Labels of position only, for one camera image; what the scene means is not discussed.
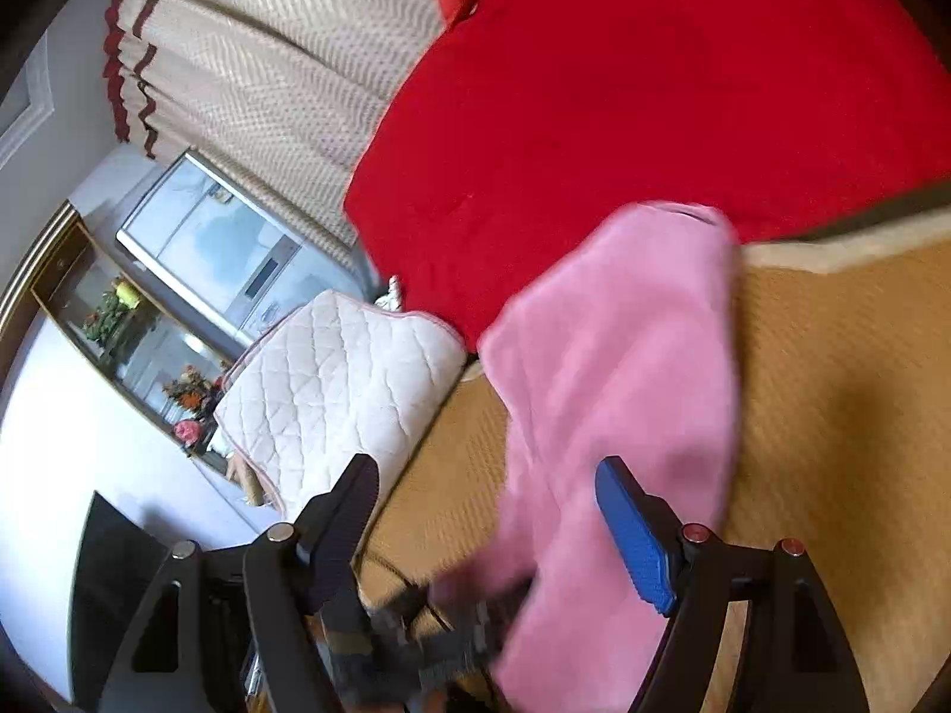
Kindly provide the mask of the window glass pane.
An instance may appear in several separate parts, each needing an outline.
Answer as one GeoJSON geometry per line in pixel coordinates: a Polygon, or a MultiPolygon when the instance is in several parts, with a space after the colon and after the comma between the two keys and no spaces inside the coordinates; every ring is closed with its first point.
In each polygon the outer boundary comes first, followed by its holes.
{"type": "Polygon", "coordinates": [[[116,240],[243,346],[322,291],[366,298],[355,272],[256,206],[193,150],[143,195],[116,240]]]}

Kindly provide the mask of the black flat panel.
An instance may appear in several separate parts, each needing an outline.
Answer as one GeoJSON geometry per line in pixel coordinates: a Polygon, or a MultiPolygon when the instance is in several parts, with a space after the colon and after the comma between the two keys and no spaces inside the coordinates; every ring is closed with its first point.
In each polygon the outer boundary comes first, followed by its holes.
{"type": "Polygon", "coordinates": [[[168,548],[95,493],[75,559],[68,623],[73,703],[97,711],[109,670],[168,548]]]}

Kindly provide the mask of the beige patterned curtain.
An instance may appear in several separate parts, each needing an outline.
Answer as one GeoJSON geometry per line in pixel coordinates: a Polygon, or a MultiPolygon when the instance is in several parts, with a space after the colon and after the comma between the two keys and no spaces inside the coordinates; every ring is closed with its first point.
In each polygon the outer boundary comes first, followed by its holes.
{"type": "Polygon", "coordinates": [[[119,140],[193,150],[346,264],[345,191],[385,109],[442,32],[437,0],[111,0],[119,140]]]}

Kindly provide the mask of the red blanket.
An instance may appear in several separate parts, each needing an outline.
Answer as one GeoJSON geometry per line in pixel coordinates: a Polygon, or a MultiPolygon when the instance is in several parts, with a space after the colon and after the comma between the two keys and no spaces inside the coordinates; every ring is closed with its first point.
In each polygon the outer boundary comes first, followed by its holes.
{"type": "Polygon", "coordinates": [[[767,241],[948,175],[948,68],[898,0],[478,0],[345,209],[406,304],[475,343],[624,204],[767,241]]]}

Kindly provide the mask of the woven bamboo bed mat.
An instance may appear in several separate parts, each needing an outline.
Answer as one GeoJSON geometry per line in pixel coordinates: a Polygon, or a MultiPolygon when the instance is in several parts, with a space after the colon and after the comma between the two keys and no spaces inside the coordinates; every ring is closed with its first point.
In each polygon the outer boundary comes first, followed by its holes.
{"type": "MultiPolygon", "coordinates": [[[[719,529],[801,539],[877,711],[912,708],[949,652],[949,225],[739,250],[738,441],[719,529]]],[[[372,602],[487,544],[509,415],[458,384],[361,563],[372,602]]]]}

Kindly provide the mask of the pink corduroy jacket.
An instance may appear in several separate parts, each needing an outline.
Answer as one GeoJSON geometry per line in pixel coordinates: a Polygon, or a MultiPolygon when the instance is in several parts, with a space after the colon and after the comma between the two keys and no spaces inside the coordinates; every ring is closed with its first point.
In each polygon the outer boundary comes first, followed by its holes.
{"type": "Polygon", "coordinates": [[[527,581],[493,663],[521,711],[622,711],[663,616],[638,597],[595,500],[618,456],[684,520],[716,523],[738,441],[735,236],[696,204],[632,204],[503,307],[478,354],[509,415],[490,541],[442,604],[527,581]]]}

